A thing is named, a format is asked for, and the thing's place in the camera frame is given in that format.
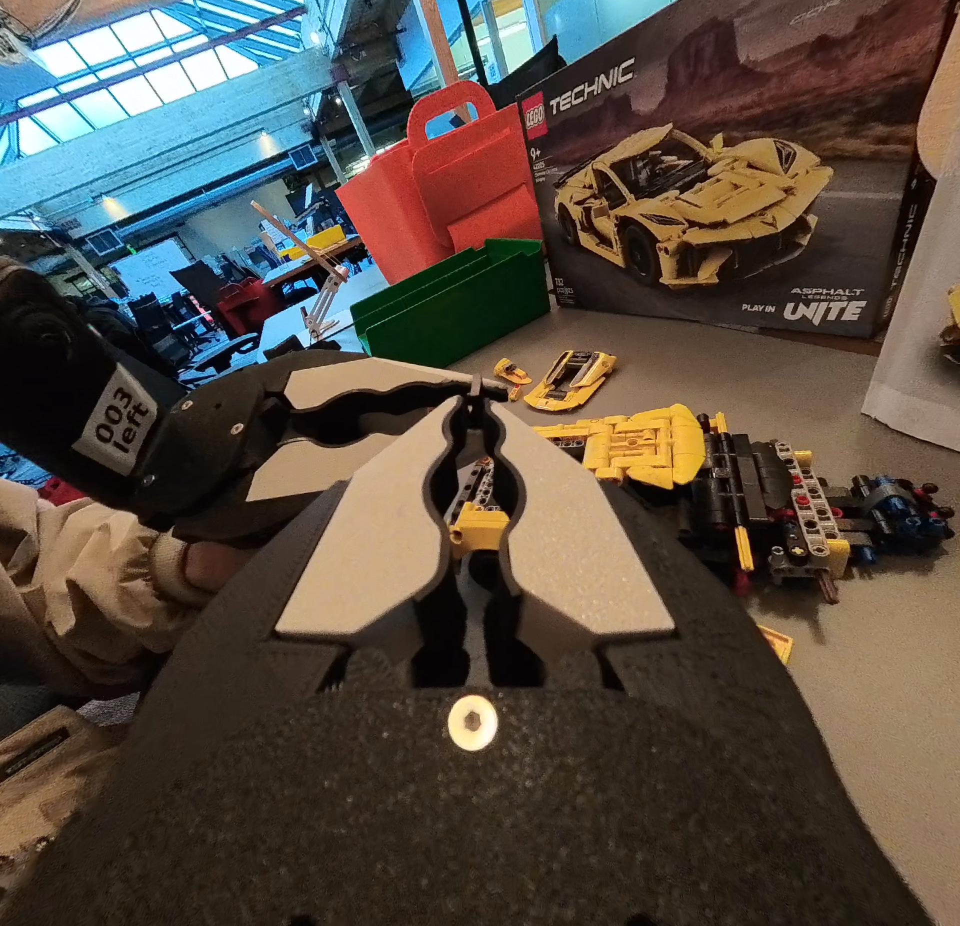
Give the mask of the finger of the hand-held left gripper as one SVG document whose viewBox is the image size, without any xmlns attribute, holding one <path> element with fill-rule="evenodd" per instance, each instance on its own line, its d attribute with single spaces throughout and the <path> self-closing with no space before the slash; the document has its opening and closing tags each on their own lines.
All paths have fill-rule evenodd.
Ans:
<svg viewBox="0 0 960 926">
<path fill-rule="evenodd" d="M 290 408 L 301 414 L 330 409 L 347 416 L 402 416 L 437 408 L 450 399 L 463 400 L 474 377 L 382 357 L 361 357 L 295 369 L 283 395 Z M 510 385 L 489 381 L 504 388 L 500 403 L 507 402 Z"/>
<path fill-rule="evenodd" d="M 356 442 L 335 447 L 307 438 L 288 441 L 253 474 L 246 501 L 271 501 L 323 492 L 337 482 L 349 480 L 397 438 L 374 432 Z"/>
</svg>

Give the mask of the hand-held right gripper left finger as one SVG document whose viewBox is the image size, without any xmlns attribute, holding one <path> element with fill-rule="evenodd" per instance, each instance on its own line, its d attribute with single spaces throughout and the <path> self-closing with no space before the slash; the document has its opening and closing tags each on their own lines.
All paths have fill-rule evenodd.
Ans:
<svg viewBox="0 0 960 926">
<path fill-rule="evenodd" d="M 470 417 L 454 395 L 352 476 L 275 623 L 279 639 L 381 651 L 419 687 L 466 682 L 446 513 Z"/>
</svg>

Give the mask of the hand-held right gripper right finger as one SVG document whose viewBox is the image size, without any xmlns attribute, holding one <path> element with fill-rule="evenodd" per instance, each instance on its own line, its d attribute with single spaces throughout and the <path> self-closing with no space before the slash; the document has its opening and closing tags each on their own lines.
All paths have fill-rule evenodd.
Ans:
<svg viewBox="0 0 960 926">
<path fill-rule="evenodd" d="M 492 684 L 538 687 L 570 656 L 677 632 L 663 594 L 594 475 L 502 404 L 483 433 L 507 516 L 486 607 Z"/>
</svg>

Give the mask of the thin black toy connector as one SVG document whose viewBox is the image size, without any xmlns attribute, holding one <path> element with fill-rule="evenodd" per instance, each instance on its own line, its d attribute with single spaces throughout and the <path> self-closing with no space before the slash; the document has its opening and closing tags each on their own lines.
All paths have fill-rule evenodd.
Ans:
<svg viewBox="0 0 960 926">
<path fill-rule="evenodd" d="M 502 393 L 504 387 L 498 381 L 473 377 L 462 398 L 462 428 L 466 432 L 484 432 L 493 418 L 491 404 L 500 402 Z"/>
</svg>

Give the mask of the yellow toy car model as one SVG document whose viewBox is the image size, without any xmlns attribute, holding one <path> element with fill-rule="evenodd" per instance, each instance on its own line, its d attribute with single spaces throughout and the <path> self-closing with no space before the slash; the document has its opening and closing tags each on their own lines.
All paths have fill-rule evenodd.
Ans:
<svg viewBox="0 0 960 926">
<path fill-rule="evenodd" d="M 836 485 L 815 454 L 732 432 L 687 406 L 534 427 L 600 483 L 671 512 L 679 542 L 731 588 L 755 578 L 819 585 L 829 604 L 852 567 L 926 557 L 954 538 L 939 486 L 885 473 Z"/>
</svg>

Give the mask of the person's left forearm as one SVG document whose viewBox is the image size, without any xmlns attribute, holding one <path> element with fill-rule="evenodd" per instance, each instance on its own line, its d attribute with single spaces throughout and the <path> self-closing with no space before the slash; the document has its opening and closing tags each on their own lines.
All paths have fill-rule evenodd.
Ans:
<svg viewBox="0 0 960 926">
<path fill-rule="evenodd" d="M 88 699 L 145 686 L 212 597 L 186 552 L 132 513 L 3 479 L 2 680 Z"/>
</svg>

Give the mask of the grey desk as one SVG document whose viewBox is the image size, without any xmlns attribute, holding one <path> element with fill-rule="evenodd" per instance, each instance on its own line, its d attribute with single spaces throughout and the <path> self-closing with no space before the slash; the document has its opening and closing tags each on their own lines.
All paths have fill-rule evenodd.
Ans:
<svg viewBox="0 0 960 926">
<path fill-rule="evenodd" d="M 539 380 L 567 349 L 618 358 L 594 416 L 720 411 L 752 439 L 812 450 L 834 484 L 887 473 L 937 484 L 958 509 L 957 452 L 861 413 L 875 344 L 553 309 L 451 368 L 490 377 L 507 357 Z M 817 587 L 755 581 L 748 605 L 794 638 L 788 670 L 873 836 L 930 915 L 958 924 L 958 539 L 935 557 L 885 556 L 839 588 L 827 605 Z"/>
</svg>

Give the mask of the person's left hand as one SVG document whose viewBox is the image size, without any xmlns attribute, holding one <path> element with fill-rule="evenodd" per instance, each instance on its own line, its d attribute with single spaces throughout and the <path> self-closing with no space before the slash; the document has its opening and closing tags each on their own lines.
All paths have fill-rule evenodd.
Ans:
<svg viewBox="0 0 960 926">
<path fill-rule="evenodd" d="M 213 542 L 188 544 L 182 560 L 183 579 L 190 587 L 213 595 L 256 553 L 252 548 L 234 548 Z"/>
</svg>

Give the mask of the green plastic bin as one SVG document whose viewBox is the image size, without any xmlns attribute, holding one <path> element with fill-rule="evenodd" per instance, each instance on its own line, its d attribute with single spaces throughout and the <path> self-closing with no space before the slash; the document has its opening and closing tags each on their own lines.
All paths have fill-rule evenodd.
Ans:
<svg viewBox="0 0 960 926">
<path fill-rule="evenodd" d="M 489 238 L 351 306 L 367 355 L 446 368 L 550 311 L 539 239 Z"/>
</svg>

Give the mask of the red office chair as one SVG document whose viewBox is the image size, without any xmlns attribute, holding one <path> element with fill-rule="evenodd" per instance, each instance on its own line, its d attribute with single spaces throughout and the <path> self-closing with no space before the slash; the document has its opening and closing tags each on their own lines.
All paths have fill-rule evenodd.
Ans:
<svg viewBox="0 0 960 926">
<path fill-rule="evenodd" d="M 285 309 L 282 293 L 253 276 L 222 286 L 217 298 L 214 311 L 233 338 L 260 335 L 267 320 Z"/>
</svg>

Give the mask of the yellow toy car hood section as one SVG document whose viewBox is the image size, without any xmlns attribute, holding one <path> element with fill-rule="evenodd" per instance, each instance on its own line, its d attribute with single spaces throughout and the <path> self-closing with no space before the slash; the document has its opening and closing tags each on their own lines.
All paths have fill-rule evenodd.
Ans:
<svg viewBox="0 0 960 926">
<path fill-rule="evenodd" d="M 618 357 L 591 351 L 565 351 L 523 402 L 541 413 L 566 413 L 582 407 L 606 382 Z"/>
</svg>

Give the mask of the red carry bag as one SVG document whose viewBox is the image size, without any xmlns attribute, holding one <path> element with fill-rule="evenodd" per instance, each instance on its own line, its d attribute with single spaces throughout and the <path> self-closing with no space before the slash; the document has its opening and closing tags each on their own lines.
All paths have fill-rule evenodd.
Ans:
<svg viewBox="0 0 960 926">
<path fill-rule="evenodd" d="M 337 196 L 392 285 L 487 240 L 541 240 L 527 160 L 518 108 L 459 80 L 418 100 L 406 138 Z"/>
</svg>

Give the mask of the person's beige jacket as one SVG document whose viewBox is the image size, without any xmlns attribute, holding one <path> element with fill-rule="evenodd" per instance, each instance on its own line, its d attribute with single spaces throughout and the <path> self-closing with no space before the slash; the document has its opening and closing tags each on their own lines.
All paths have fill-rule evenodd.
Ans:
<svg viewBox="0 0 960 926">
<path fill-rule="evenodd" d="M 2 740 L 2 901 L 99 794 L 128 732 L 60 705 Z"/>
</svg>

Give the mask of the toy car instruction booklet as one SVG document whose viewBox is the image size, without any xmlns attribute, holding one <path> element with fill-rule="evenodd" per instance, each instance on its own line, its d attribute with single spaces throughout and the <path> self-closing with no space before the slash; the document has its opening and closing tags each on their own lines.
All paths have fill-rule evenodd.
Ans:
<svg viewBox="0 0 960 926">
<path fill-rule="evenodd" d="M 958 363 L 944 355 L 959 280 L 959 178 L 933 193 L 861 413 L 916 440 L 959 450 Z"/>
</svg>

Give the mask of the wooden sign with paper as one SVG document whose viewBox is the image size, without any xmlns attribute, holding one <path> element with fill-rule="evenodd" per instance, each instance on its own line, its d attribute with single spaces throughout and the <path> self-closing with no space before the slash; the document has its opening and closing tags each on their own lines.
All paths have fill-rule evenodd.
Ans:
<svg viewBox="0 0 960 926">
<path fill-rule="evenodd" d="M 919 163 L 935 181 L 942 176 L 958 120 L 958 55 L 943 54 L 920 109 L 916 147 Z"/>
</svg>

